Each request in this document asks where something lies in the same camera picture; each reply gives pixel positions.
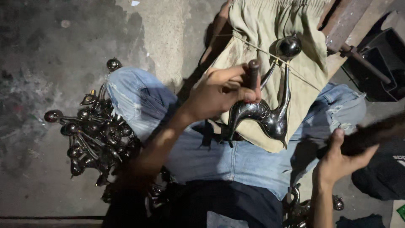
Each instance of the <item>paper scrap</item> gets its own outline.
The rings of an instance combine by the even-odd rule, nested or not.
[[[138,1],[132,1],[131,6],[137,6],[139,4]]]

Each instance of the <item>wooden handle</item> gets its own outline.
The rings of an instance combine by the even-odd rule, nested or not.
[[[251,90],[256,90],[257,76],[260,70],[260,62],[257,59],[250,60],[249,62],[249,88]]]

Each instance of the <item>right hand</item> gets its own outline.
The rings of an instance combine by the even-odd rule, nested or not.
[[[330,149],[313,172],[313,181],[318,187],[331,190],[340,178],[366,167],[378,149],[379,145],[374,145],[356,156],[343,155],[340,146],[344,135],[343,129],[335,129],[333,132]]]
[[[240,86],[234,88],[225,86],[229,83],[242,83],[242,75],[246,74],[246,70],[247,64],[228,69],[208,69],[208,77],[180,107],[182,119],[188,120],[188,124],[191,124],[227,112],[237,101],[260,102],[259,75],[255,91]]]

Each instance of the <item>beige fabric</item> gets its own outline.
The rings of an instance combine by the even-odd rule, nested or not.
[[[270,49],[269,52],[275,54],[273,43],[277,39],[294,33],[298,35],[303,51],[291,61],[290,66],[301,76],[290,71],[291,101],[287,111],[287,142],[328,82],[325,36],[316,28],[328,2],[329,0],[234,0],[229,10],[234,37],[212,64],[212,67],[224,69],[258,58],[262,63],[260,73],[264,76],[271,66],[268,60],[270,56],[238,38],[260,49]],[[272,109],[281,100],[283,81],[284,66],[276,67],[262,91],[262,98]],[[228,116],[228,112],[222,114],[221,121],[227,123]],[[268,138],[252,120],[242,121],[237,132],[269,152],[278,153],[283,148],[280,141]]]

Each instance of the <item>blue jeans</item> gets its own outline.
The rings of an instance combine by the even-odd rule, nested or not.
[[[152,74],[122,67],[110,77],[107,91],[115,113],[122,115],[136,136],[146,142],[176,109],[177,97]],[[317,149],[331,132],[342,127],[350,133],[365,115],[364,96],[346,85],[328,83],[310,107],[307,116],[288,143],[288,149],[269,153],[248,141],[211,141],[211,149],[200,146],[202,133],[188,126],[170,152],[165,166],[178,183],[192,180],[231,180],[263,187],[279,200],[302,174],[313,168]]]

